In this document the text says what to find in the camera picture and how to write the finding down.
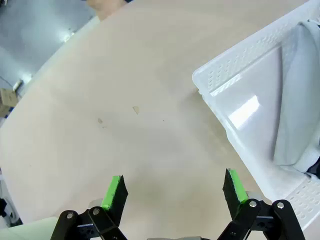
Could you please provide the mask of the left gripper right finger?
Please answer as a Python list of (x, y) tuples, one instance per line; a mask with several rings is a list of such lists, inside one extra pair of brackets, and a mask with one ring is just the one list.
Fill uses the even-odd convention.
[(305, 236), (291, 203), (285, 199), (271, 205), (249, 197), (234, 169), (225, 171), (223, 193), (231, 221), (219, 240), (246, 240), (252, 231), (267, 240), (304, 240)]

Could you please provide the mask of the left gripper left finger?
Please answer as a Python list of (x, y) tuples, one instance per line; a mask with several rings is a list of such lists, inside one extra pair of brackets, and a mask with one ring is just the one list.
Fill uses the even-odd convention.
[(122, 175), (113, 176), (100, 206), (93, 206), (79, 214), (63, 211), (51, 235), (52, 240), (125, 240), (120, 222), (128, 197)]

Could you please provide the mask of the person's right hand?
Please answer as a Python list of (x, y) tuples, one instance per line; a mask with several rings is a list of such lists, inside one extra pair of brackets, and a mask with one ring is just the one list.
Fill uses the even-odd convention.
[(125, 4), (122, 0), (86, 0), (86, 3), (95, 11), (100, 21), (106, 19)]

